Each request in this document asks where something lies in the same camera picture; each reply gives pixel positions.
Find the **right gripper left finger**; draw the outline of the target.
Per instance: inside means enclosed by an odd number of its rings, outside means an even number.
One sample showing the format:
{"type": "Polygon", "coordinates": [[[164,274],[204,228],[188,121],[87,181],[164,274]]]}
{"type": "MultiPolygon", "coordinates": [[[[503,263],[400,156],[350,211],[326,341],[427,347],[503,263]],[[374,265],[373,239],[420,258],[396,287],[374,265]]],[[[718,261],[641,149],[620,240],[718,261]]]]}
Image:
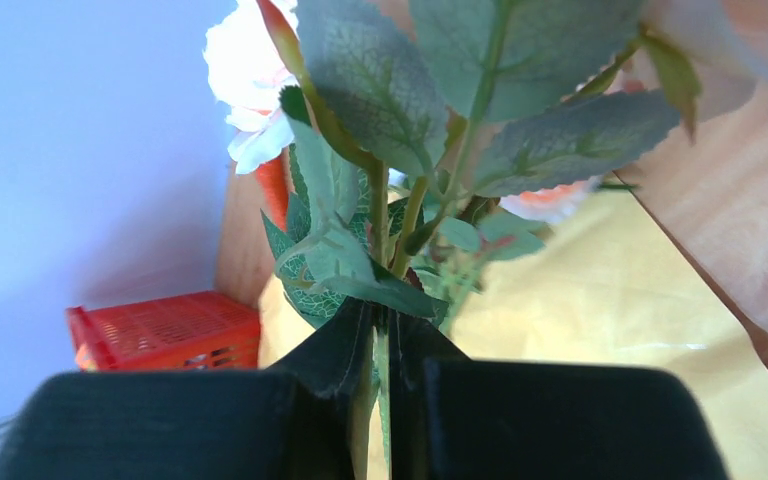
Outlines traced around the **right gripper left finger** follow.
{"type": "Polygon", "coordinates": [[[375,308],[349,298],[265,369],[69,373],[0,447],[0,479],[354,479],[375,308]]]}

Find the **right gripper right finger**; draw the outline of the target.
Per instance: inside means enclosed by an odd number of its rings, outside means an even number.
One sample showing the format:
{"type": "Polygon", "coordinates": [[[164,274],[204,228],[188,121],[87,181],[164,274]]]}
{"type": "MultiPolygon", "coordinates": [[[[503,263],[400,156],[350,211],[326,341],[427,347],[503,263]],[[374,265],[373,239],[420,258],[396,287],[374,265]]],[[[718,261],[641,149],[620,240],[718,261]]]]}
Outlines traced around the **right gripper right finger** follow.
{"type": "Polygon", "coordinates": [[[700,407],[663,370],[474,360],[388,310],[394,479],[724,479],[700,407]]]}

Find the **orange wrapping paper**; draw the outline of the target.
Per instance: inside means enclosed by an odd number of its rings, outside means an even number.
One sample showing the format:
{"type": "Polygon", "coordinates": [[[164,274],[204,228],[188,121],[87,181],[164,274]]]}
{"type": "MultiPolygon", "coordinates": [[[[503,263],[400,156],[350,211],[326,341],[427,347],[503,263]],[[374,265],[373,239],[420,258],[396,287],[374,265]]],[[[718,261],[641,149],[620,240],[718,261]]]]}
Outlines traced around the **orange wrapping paper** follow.
{"type": "Polygon", "coordinates": [[[590,196],[540,252],[492,263],[450,336],[479,359],[678,376],[734,479],[768,479],[768,369],[746,329],[627,192],[590,196]]]}

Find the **pink rose stem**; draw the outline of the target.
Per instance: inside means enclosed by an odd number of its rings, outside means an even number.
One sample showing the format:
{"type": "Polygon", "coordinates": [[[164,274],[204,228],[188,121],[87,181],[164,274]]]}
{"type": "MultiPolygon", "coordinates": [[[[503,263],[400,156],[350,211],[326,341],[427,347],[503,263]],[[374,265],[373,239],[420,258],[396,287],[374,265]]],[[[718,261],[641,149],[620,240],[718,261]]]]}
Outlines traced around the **pink rose stem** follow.
{"type": "Polygon", "coordinates": [[[263,220],[283,311],[375,308],[359,477],[373,448],[394,479],[388,310],[457,346],[492,263],[768,81],[768,1],[242,1],[206,38],[237,172],[292,162],[287,228],[263,220]]]}

